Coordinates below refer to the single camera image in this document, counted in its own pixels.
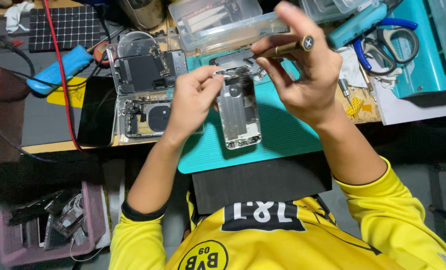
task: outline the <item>teal silicone mat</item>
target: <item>teal silicone mat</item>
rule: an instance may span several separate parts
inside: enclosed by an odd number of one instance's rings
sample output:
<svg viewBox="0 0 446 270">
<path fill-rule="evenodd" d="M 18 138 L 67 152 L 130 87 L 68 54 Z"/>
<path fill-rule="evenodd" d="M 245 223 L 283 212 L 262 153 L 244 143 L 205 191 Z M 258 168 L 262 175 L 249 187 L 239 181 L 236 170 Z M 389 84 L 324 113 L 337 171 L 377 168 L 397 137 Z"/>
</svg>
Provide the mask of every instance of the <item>teal silicone mat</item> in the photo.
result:
<svg viewBox="0 0 446 270">
<path fill-rule="evenodd" d="M 188 57 L 188 70 L 200 67 L 205 59 L 210 57 Z M 283 67 L 298 77 L 298 71 L 291 62 L 285 60 Z M 204 123 L 205 132 L 202 135 L 192 135 L 184 146 L 178 164 L 180 172 L 190 174 L 322 150 L 316 132 L 286 111 L 268 76 L 255 82 L 255 94 L 261 142 L 236 150 L 227 149 L 220 115 L 210 109 Z"/>
</svg>

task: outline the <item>yellow jersey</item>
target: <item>yellow jersey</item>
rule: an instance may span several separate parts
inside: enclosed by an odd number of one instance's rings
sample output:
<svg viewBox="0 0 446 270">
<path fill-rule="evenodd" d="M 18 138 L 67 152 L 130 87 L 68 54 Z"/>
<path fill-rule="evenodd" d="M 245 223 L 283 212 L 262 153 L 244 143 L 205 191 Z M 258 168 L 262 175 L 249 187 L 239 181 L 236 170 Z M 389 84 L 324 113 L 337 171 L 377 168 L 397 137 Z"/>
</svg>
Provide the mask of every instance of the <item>yellow jersey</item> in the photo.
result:
<svg viewBox="0 0 446 270">
<path fill-rule="evenodd" d="M 319 196 L 228 205 L 196 220 L 166 262 L 164 209 L 143 215 L 128 204 L 114 230 L 111 270 L 446 269 L 446 244 L 424 224 L 425 210 L 385 159 L 365 185 L 339 182 L 363 240 L 337 226 Z"/>
</svg>

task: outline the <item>grid mat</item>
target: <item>grid mat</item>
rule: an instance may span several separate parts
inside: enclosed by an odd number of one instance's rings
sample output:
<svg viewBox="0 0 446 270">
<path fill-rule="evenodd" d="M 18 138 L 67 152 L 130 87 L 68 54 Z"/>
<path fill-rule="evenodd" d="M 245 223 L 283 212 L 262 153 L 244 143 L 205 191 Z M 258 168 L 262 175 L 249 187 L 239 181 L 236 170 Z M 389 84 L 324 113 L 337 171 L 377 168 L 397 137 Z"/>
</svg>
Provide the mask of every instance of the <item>grid mat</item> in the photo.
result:
<svg viewBox="0 0 446 270">
<path fill-rule="evenodd" d="M 202 65 L 197 57 L 188 57 L 186 61 L 189 71 Z M 298 77 L 296 68 L 288 60 L 285 61 L 283 67 Z M 322 150 L 316 132 L 286 111 L 268 76 L 260 82 L 255 82 L 255 94 L 260 117 L 261 142 L 235 150 L 227 149 L 220 114 L 210 109 L 204 123 L 205 132 L 191 136 L 184 145 L 178 164 L 180 172 L 190 174 Z"/>
<path fill-rule="evenodd" d="M 91 6 L 50 9 L 58 48 L 89 48 L 100 41 L 100 21 Z M 32 9 L 29 15 L 30 52 L 54 51 L 51 30 L 45 9 Z"/>
</svg>

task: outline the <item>red wire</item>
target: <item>red wire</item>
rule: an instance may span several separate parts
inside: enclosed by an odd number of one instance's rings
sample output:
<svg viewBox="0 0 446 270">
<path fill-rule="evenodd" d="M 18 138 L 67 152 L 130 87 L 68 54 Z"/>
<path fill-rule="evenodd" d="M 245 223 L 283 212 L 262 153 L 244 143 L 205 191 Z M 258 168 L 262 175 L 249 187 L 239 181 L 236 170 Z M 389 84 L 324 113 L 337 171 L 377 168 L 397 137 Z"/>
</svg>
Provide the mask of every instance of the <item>red wire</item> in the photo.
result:
<svg viewBox="0 0 446 270">
<path fill-rule="evenodd" d="M 63 62 L 61 61 L 60 50 L 58 49 L 57 35 L 55 34 L 55 29 L 53 28 L 53 21 L 51 20 L 50 8 L 48 7 L 48 2 L 46 0 L 43 0 L 43 2 L 44 2 L 44 7 L 46 9 L 46 18 L 48 19 L 48 23 L 50 24 L 51 37 L 53 39 L 54 49 L 56 51 L 56 57 L 58 58 L 58 64 L 60 65 L 60 75 L 63 86 L 64 106 L 66 107 L 66 121 L 68 122 L 68 129 L 70 130 L 71 140 L 73 141 L 73 144 L 75 145 L 76 149 L 81 152 L 83 150 L 76 142 L 75 135 L 73 134 L 73 127 L 71 124 L 71 117 L 70 117 L 70 102 L 68 101 L 67 83 L 65 81 L 66 79 L 65 71 L 63 69 Z"/>
</svg>

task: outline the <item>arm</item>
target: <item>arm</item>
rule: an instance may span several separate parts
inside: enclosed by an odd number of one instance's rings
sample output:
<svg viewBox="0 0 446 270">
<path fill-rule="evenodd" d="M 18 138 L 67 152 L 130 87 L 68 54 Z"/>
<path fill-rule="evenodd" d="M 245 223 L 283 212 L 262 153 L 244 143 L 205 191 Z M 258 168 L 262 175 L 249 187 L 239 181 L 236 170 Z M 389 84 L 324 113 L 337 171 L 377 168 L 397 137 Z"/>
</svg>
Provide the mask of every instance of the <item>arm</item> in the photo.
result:
<svg viewBox="0 0 446 270">
<path fill-rule="evenodd" d="M 223 76 L 212 78 L 218 69 L 201 67 L 176 80 L 165 133 L 148 154 L 121 207 L 122 217 L 111 242 L 109 269 L 159 270 L 165 267 L 160 221 L 183 146 L 203 124 L 223 85 Z"/>
<path fill-rule="evenodd" d="M 446 244 L 424 225 L 423 206 L 334 99 L 341 57 L 328 48 L 322 29 L 298 8 L 282 2 L 275 11 L 291 26 L 292 34 L 264 38 L 251 49 L 260 53 L 305 36 L 314 38 L 311 52 L 286 55 L 304 70 L 297 81 L 273 59 L 258 58 L 256 62 L 267 71 L 286 109 L 319 135 L 363 240 L 407 269 L 446 268 Z"/>
<path fill-rule="evenodd" d="M 157 211 L 170 198 L 183 146 L 205 121 L 212 101 L 223 85 L 223 76 L 212 79 L 218 69 L 201 67 L 176 80 L 168 126 L 150 151 L 128 193 L 128 205 L 137 212 Z"/>
</svg>

